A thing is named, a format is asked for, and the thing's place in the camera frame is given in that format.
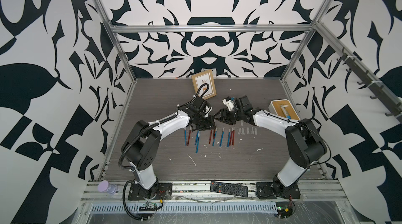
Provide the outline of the blue knife capped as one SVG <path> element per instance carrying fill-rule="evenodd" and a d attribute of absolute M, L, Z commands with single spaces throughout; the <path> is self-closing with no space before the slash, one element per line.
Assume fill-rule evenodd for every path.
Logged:
<path fill-rule="evenodd" d="M 225 127 L 223 126 L 222 132 L 221 132 L 221 137 L 220 137 L 220 142 L 219 142 L 219 147 L 222 147 L 222 145 L 223 145 L 224 135 L 225 135 Z"/>
<path fill-rule="evenodd" d="M 231 144 L 231 129 L 228 130 L 228 137 L 227 137 L 227 147 Z"/>
<path fill-rule="evenodd" d="M 200 131 L 198 130 L 196 133 L 196 142 L 195 142 L 196 151 L 195 151 L 195 153 L 198 153 L 199 143 L 200 143 Z"/>

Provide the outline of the red knife capped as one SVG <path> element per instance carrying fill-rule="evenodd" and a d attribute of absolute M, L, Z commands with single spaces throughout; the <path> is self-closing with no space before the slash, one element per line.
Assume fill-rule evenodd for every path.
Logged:
<path fill-rule="evenodd" d="M 213 136 L 213 130 L 210 130 L 208 144 L 211 144 L 212 136 Z"/>

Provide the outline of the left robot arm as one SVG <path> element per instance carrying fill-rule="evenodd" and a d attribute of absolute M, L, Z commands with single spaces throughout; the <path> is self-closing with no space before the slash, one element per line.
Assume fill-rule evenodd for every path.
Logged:
<path fill-rule="evenodd" d="M 158 181 L 152 164 L 161 140 L 186 127 L 191 127 L 193 131 L 215 129 L 211 109 L 208 101 L 197 96 L 184 105 L 178 105 L 173 114 L 162 119 L 138 121 L 121 148 L 119 168 L 131 171 L 143 189 L 151 189 Z"/>

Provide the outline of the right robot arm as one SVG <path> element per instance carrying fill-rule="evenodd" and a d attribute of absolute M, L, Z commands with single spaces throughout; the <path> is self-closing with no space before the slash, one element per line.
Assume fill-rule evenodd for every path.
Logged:
<path fill-rule="evenodd" d="M 311 120 L 292 121 L 268 112 L 253 108 L 247 96 L 223 99 L 225 108 L 219 110 L 214 118 L 227 125 L 244 121 L 250 125 L 270 130 L 286 139 L 289 159 L 273 178 L 269 196 L 283 197 L 294 187 L 304 173 L 328 149 Z"/>

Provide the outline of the blue knife far left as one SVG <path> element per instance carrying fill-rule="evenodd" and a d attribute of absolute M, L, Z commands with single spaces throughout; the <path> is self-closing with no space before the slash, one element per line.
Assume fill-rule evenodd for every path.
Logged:
<path fill-rule="evenodd" d="M 187 129 L 184 128 L 184 144 L 187 146 Z"/>

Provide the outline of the white box with wooden lid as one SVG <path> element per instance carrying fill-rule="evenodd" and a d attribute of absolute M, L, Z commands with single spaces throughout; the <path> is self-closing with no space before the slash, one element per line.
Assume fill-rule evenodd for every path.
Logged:
<path fill-rule="evenodd" d="M 287 119 L 300 120 L 295 108 L 287 99 L 272 100 L 269 104 L 269 112 Z"/>

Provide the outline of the black remote control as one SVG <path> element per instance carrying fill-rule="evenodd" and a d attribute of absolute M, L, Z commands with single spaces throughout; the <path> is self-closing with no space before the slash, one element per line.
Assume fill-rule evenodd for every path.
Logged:
<path fill-rule="evenodd" d="M 239 184 L 211 181 L 210 191 L 236 197 L 248 197 L 248 187 Z"/>

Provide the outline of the wooden picture frame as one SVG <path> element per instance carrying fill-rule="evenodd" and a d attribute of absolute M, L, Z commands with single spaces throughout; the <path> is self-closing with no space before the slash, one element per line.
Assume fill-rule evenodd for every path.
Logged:
<path fill-rule="evenodd" d="M 197 96 L 209 99 L 217 95 L 212 70 L 193 74 L 192 82 Z"/>

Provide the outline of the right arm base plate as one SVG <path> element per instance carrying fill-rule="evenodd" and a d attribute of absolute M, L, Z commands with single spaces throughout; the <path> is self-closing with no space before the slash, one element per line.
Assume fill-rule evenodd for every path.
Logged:
<path fill-rule="evenodd" d="M 301 193 L 297 183 L 283 187 L 279 182 L 257 182 L 256 196 L 261 200 L 286 198 L 300 199 Z"/>

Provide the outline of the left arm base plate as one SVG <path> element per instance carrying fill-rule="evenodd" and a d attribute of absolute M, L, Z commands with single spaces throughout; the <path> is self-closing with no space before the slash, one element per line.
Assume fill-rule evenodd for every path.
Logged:
<path fill-rule="evenodd" d="M 170 200 L 172 191 L 172 183 L 156 183 L 150 189 L 144 189 L 140 184 L 134 184 L 130 186 L 128 200 Z"/>

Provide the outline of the black wall hook rail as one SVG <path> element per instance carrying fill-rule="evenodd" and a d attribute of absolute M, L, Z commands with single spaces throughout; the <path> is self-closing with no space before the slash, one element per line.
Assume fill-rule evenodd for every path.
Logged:
<path fill-rule="evenodd" d="M 346 69 L 346 77 L 344 81 L 345 89 L 348 89 L 348 79 L 351 74 L 354 74 L 359 81 L 357 85 L 363 88 L 368 88 L 372 95 L 370 99 L 378 99 L 388 110 L 385 113 L 387 117 L 395 117 L 402 123 L 402 101 L 391 91 L 386 84 L 381 81 L 363 62 L 354 54 L 349 54 L 345 48 L 336 50 L 340 55 L 337 62 L 342 62 L 348 68 Z"/>

